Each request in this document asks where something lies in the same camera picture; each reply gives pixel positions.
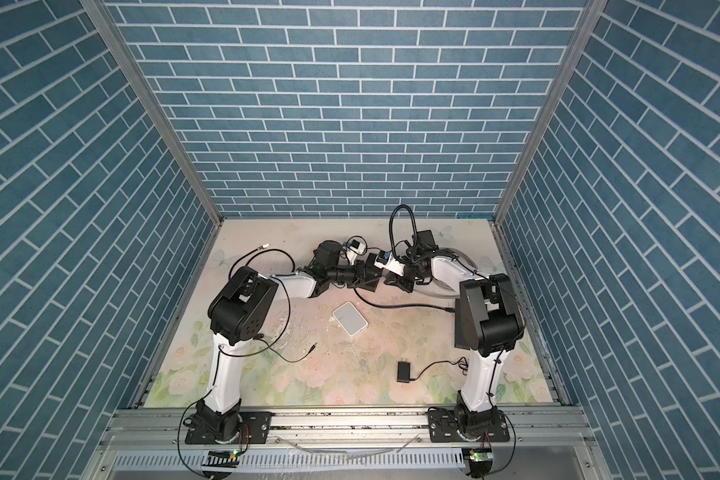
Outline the black ribbed box device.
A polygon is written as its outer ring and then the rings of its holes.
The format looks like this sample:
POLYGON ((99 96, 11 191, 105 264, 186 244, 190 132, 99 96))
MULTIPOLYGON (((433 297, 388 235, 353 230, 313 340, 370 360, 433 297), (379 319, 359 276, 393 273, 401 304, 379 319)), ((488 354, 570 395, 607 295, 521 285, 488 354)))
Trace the black ribbed box device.
POLYGON ((370 253, 364 260, 357 261, 359 283, 357 288, 375 292, 381 278, 383 269, 376 265, 378 255, 370 253))

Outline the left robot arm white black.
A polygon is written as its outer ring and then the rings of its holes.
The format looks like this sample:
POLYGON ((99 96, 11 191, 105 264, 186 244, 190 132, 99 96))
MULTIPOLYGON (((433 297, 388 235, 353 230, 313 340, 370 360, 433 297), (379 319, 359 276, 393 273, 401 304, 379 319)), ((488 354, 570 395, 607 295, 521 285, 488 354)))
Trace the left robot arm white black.
POLYGON ((353 265, 313 265, 287 274, 265 275, 249 266, 237 270, 208 308, 214 354, 206 394, 184 414, 188 445, 263 443, 267 434, 251 435, 253 421, 241 414, 241 379, 244 361, 252 357, 254 338, 260 333, 270 307, 277 299, 288 302, 316 298, 336 284, 375 291, 381 270, 358 261, 353 265))

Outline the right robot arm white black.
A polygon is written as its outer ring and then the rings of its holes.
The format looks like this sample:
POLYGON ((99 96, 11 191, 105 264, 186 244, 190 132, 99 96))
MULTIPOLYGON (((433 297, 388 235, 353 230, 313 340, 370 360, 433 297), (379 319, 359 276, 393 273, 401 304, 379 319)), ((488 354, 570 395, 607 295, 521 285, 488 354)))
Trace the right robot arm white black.
POLYGON ((455 406, 445 414, 467 440, 506 439, 509 422, 498 407, 499 376, 525 333, 509 276, 484 273, 453 249, 411 252, 402 258, 384 252, 374 265, 384 273, 385 284, 407 293, 416 285, 439 282, 457 294, 452 307, 427 303, 397 307, 454 315, 455 337, 469 351, 469 358, 465 383, 457 392, 455 406))

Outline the dark grey network switch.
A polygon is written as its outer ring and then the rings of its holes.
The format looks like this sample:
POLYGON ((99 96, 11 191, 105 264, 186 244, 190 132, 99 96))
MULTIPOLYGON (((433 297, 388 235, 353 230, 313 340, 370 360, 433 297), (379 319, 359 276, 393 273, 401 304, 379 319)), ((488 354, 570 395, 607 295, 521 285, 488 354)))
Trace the dark grey network switch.
POLYGON ((460 301, 454 302, 454 347, 457 349, 466 349, 463 338, 463 329, 461 323, 461 307, 460 301))

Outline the black power adapter with plug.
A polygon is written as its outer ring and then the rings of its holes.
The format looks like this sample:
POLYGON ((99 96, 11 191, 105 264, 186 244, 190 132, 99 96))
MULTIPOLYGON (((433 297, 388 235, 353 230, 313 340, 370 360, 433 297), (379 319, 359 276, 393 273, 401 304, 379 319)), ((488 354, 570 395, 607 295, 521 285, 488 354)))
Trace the black power adapter with plug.
POLYGON ((433 361, 430 364, 428 364, 418 374, 413 375, 411 362, 406 361, 406 360, 401 360, 397 363, 396 381, 398 383, 402 383, 402 384, 407 384, 407 383, 418 381, 429 370, 431 370, 432 368, 434 368, 436 366, 440 366, 440 365, 448 365, 448 366, 452 366, 452 367, 457 367, 462 372, 463 375, 467 374, 467 370, 469 367, 468 360, 465 357, 460 357, 457 360, 437 360, 437 361, 433 361))

